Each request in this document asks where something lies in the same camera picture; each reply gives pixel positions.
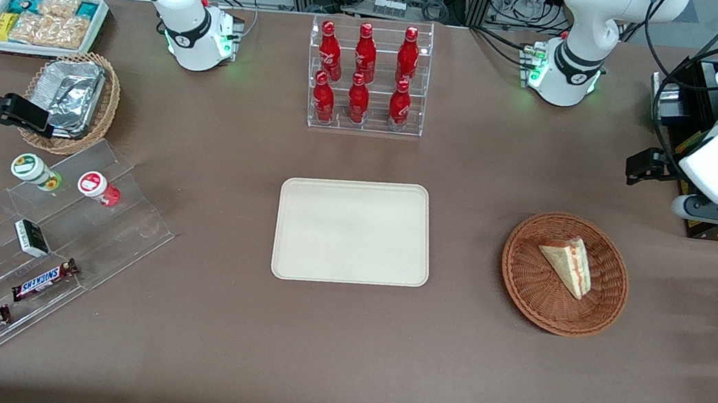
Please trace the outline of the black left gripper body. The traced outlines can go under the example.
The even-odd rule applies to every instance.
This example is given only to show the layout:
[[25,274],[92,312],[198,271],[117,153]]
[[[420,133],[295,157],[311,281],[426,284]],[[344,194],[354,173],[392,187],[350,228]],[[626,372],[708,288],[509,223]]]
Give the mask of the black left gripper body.
[[675,158],[665,155],[657,156],[655,180],[659,182],[675,182],[682,178]]

